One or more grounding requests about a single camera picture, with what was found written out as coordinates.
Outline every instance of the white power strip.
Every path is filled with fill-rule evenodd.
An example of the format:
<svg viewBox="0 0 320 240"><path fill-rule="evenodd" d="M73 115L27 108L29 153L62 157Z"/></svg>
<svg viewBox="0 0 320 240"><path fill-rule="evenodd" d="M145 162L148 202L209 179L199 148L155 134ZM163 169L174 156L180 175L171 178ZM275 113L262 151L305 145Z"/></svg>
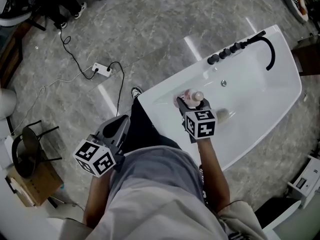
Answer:
<svg viewBox="0 0 320 240"><path fill-rule="evenodd" d="M101 65L99 63L94 63L92 67L92 71L96 71L97 73L104 75L105 77L109 77L112 73L111 67L108 68L107 66Z"/></svg>

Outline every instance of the black faucet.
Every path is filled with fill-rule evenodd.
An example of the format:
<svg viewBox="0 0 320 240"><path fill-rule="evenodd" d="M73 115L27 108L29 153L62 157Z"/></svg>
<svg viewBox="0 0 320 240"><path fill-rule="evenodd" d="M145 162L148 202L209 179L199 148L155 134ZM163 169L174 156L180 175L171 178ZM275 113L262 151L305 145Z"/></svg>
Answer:
<svg viewBox="0 0 320 240"><path fill-rule="evenodd" d="M275 53L275 48L274 46L272 45L272 43L265 37L263 37L264 35L266 34L266 31L261 31L260 33L256 34L254 37L252 38L249 38L247 41L244 41L244 42L240 42L240 43L235 43L233 46L231 46L229 49L224 49L223 51L225 52L226 50L228 50L228 53L226 54L223 54L223 56L220 56L222 52L220 52L219 55L217 54L213 54L211 57L208 58L207 62L212 65L216 62L219 61L219 59L224 59L226 58L227 56L229 56L231 53L235 53L237 50L240 50L240 49L244 49L246 48L246 46L250 45L250 44L253 44L255 42L258 42L258 41L264 41L267 43L267 45L270 47L270 50L271 50L271 61L270 61L270 64L265 68L266 70L270 70L274 64L275 64L275 60L276 60L276 53Z"/></svg>
<svg viewBox="0 0 320 240"><path fill-rule="evenodd" d="M267 38L263 37L265 34L266 34L266 31L263 30L260 33L256 34L254 37L249 38L247 41L240 42L240 46L242 49L244 49L246 46L251 45L251 44L258 42L258 41L266 42L266 44L270 47L270 50L271 50L271 61L270 61L269 65L265 68L266 70L269 71L275 64L276 52L275 52L275 48L272 45L272 43Z"/></svg>

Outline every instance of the electrical cord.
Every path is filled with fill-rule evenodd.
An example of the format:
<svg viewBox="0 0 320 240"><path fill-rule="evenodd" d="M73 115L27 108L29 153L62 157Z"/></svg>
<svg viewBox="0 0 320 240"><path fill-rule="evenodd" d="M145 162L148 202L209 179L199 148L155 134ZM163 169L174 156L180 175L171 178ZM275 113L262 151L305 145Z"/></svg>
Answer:
<svg viewBox="0 0 320 240"><path fill-rule="evenodd" d="M92 67L93 67L93 66L88 67L88 68L87 68L86 70L84 70L83 72L86 72L87 70L91 69ZM79 74L77 74L72 80L57 79L57 80L55 80L54 82L52 82L51 84L49 84L49 85L47 85L47 86L42 86L42 87L40 88L40 90L39 90L39 92L38 92L38 95L36 96L33 104L31 105L31 107L29 108L29 110L26 112L24 118L23 118L23 119L21 120L21 122L17 125L17 127L11 132L11 134L13 134L13 133L15 132L15 130L18 129L18 127L23 123L23 121L24 121L24 120L26 119L26 117L28 116L30 110L31 110L31 109L34 107L34 105L36 104L39 96L40 96L41 94L44 94L44 93L45 93L46 88L52 86L54 83L59 82L59 81L65 82L65 83L71 83L71 82L74 81L78 76L80 76L81 74L83 74L83 72L80 72Z"/></svg>
<svg viewBox="0 0 320 240"><path fill-rule="evenodd" d="M74 59L75 63L77 64L77 66L78 66L81 74L83 74L83 76L84 76L86 79L91 80L91 79L95 76L96 71L94 71L94 73L93 73L93 75L92 75L91 77L86 76L86 74L84 73L84 71L82 71L82 69L81 69L81 67L80 67L77 59L75 58L75 56L74 56L70 51L68 51L68 49L66 48L66 45L69 44L70 41L71 41L71 36L68 35L68 36L63 40L63 38L62 38L62 28L60 28L60 32L61 32L61 33L60 33L60 39L61 39L63 48L65 49L65 51L66 51L68 54L70 54L70 55L72 56L72 58Z"/></svg>
<svg viewBox="0 0 320 240"><path fill-rule="evenodd" d="M59 199L59 198L57 198L57 197L52 196L52 195L51 195L50 197L51 197L52 199L55 199L55 200L57 200L57 201L65 204L65 205L78 206L83 212L85 212L85 210L84 210L79 204L77 204L77 203L75 203L75 202L65 202L65 201L62 201L61 199Z"/></svg>
<svg viewBox="0 0 320 240"><path fill-rule="evenodd" d="M120 69L122 71L122 74L123 74L122 83L121 83L121 87L120 87L120 91L119 91L118 102L117 102L117 105L116 105L116 115L115 116L117 117L118 116L118 112L119 112L119 102L120 102L120 97L121 97L121 90L122 90L122 87L124 86L125 72L124 72L124 69L122 68L120 62L118 62L118 61L111 62L110 65L107 68L107 71L111 67L111 65L114 64L114 63L118 63L118 65L120 66Z"/></svg>

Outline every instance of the soap bottle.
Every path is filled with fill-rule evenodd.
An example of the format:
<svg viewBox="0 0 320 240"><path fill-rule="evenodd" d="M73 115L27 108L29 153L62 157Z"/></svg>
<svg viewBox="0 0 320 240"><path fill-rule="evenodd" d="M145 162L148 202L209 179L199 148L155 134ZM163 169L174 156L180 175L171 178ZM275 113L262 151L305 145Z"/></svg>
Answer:
<svg viewBox="0 0 320 240"><path fill-rule="evenodd" d="M178 97L180 97L189 108L194 108L200 105L201 101L204 99L204 94L203 92L195 89L187 89L177 95L174 95L173 103L177 108L179 108L177 103Z"/></svg>

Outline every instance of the black cable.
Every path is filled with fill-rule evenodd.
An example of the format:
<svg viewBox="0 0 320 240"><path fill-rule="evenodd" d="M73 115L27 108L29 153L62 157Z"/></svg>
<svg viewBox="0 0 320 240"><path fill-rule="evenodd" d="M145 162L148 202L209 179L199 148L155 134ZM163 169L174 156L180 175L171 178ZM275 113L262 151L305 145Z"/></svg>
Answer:
<svg viewBox="0 0 320 240"><path fill-rule="evenodd" d="M66 51L68 54L70 54L70 55L72 56L72 58L74 59L75 63L77 64L77 66L78 66L80 72L83 74L83 76L84 76L86 79L91 80L91 79L95 76L95 74L96 74L97 71L94 71L94 73L93 73L93 75L92 75L91 77L87 77L87 76L86 76L86 74L82 71L82 69L81 69L78 61L76 60L75 56L74 56L70 51L68 51L67 48L66 48L66 45L69 44L70 41L71 41L71 36L69 35L69 36L67 36L67 37L63 40L63 39L62 39L62 28L60 28L60 31L61 31L60 39L61 39L63 48L65 49L65 51Z"/></svg>
<svg viewBox="0 0 320 240"><path fill-rule="evenodd" d="M74 56L70 51L68 51L67 48L66 48L66 46L65 46L65 45L67 45L67 44L70 43L70 41L71 41L71 36L69 35L69 36L67 36L67 37L63 40L63 38L62 38L62 29L60 29L60 31L61 31L60 39L61 39L61 41L62 41L63 48L65 49L65 51L66 51L68 54L70 54L70 55L72 56L72 58L73 58L74 61L76 62L77 66L78 66L79 70L81 71L81 73L83 74L83 76L84 76L86 79L91 80L91 79L95 76L95 74L96 74L97 71L94 71L94 73L93 73L93 75L92 75L91 77L87 77L87 76L85 75L85 73L81 70L80 65L79 65L78 61L76 60L75 56ZM118 63L118 64L119 64L120 69L121 69L122 74L123 74L122 83L121 83L121 87L120 87L120 91L119 91L118 102L117 102L117 105L116 105L116 117L117 117L117 116L118 116L118 112L119 112L119 102L120 102L120 97L121 97L121 91L122 91L122 87L124 86L125 72L124 72L124 69L122 68L120 62L118 62L118 61L113 61L113 62L111 62L111 63L109 64L109 66L107 67L107 71L108 71L108 69L111 67L111 65L114 64L114 63Z"/></svg>
<svg viewBox="0 0 320 240"><path fill-rule="evenodd" d="M72 205L73 207L74 206L78 206L83 212L85 211L79 204L75 203L75 202L65 202L65 201L62 201L61 199L57 198L57 197L54 197L54 196L50 196L52 199L55 199L61 203L63 203L64 205Z"/></svg>
<svg viewBox="0 0 320 240"><path fill-rule="evenodd" d="M124 86L125 72L124 72L124 69L122 68L120 62L118 62L118 61L111 62L110 65L109 65L108 68L107 68L107 71L108 71L108 69L111 67L111 65L112 65L113 63L118 63L118 64L119 64L120 69L121 69L122 74L123 74L122 83L121 83L121 87L120 87L120 91L119 91L118 102L117 102L117 105L116 105L116 115L115 115L115 116L117 117L117 116L118 116L118 111L119 111L119 102L120 102L121 90L122 90L122 87Z"/></svg>

